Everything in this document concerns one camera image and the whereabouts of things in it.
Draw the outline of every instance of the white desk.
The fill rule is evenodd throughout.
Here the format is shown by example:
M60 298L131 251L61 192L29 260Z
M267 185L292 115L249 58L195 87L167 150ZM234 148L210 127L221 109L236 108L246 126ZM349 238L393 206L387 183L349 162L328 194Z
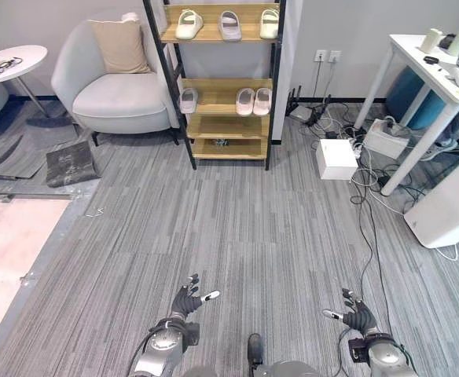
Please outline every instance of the white desk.
M390 48L381 62L380 69L376 74L376 78L371 85L369 94L362 105L362 109L355 121L354 128L361 128L366 118L377 90L380 88L381 82L387 72L388 66L392 58L397 53L404 63L406 63L413 71L424 80L424 85L418 92L410 107L402 117L400 124L405 126L413 118L423 100L426 98L430 90L441 97L446 103L446 106L438 115L436 120L427 128L427 132L420 139L417 146L406 157L402 165L395 171L388 183L381 189L381 193L388 196L394 191L398 184L404 179L411 169L420 160L420 157L434 143L435 139L446 129L448 123L459 112L459 87L455 83L446 78L448 68L452 68L457 63L457 58L444 53L438 47L428 54L439 59L439 64L427 64L424 57L427 55L421 52L418 47L421 46L424 35L391 35Z
M48 112L44 109L43 106L41 106L38 99L27 88L24 81L20 78L20 76L38 67L45 59L47 54L48 50L46 47L35 45L11 47L10 49L1 50L0 63L4 60L11 60L14 57L20 57L23 59L23 61L18 65L13 65L12 67L7 68L3 73L0 73L0 82L15 79L21 88L25 91L25 93L28 94L28 96L34 101L37 107L42 111L42 113L46 117L49 117Z

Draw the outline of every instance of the wall socket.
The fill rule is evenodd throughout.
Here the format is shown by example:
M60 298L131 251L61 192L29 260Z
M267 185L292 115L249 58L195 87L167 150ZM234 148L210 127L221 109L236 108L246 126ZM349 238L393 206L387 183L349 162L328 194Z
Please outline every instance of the wall socket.
M341 51L333 50L329 54L329 63L333 63L334 60L336 60L336 63L338 63L340 61L340 58L341 58Z
M327 57L327 50L326 49L318 49L315 53L314 61L325 61Z

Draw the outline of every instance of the gray armchair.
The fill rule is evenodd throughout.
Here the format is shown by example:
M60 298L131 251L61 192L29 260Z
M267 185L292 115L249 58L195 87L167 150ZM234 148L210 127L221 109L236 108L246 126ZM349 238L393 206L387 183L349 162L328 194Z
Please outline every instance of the gray armchair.
M142 134L179 128L159 57L143 9L116 9L91 20L120 20L136 12L141 19L145 74L108 74L91 26L85 21L69 35L51 79L62 104L82 126L110 134Z

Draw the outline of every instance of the white floor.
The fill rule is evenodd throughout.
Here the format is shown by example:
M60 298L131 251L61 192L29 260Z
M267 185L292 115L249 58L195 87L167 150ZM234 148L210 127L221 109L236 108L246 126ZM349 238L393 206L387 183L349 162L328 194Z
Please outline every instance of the white floor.
M0 323L69 200L0 201Z

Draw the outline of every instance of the shoe rack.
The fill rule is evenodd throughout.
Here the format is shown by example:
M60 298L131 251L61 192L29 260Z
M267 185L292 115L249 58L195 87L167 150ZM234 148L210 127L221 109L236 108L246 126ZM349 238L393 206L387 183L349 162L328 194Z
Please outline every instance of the shoe rack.
M282 35L286 0L275 3L252 4L203 4L170 5L163 0L168 26L163 33L158 32L151 7L151 0L143 0L152 36L160 57L168 89L175 106L180 131L193 169L196 159L254 159L262 160L266 170L270 168L271 137L274 128L277 81L280 70ZM178 18L184 9L192 9L204 19L204 26L195 38L181 40L175 38ZM276 39L259 37L261 14L265 9L279 10L278 36ZM238 15L242 39L239 42L224 42L218 30L218 19L222 12L230 10ZM166 46L174 44L178 65L173 68L166 58ZM263 79L188 79L182 65L179 43L268 43L271 44L270 75ZM188 118L179 108L180 90L178 78L183 88L198 91L196 111ZM242 88L272 89L272 103L269 115L240 116L236 111L237 92ZM226 139L228 145L217 145L217 139Z

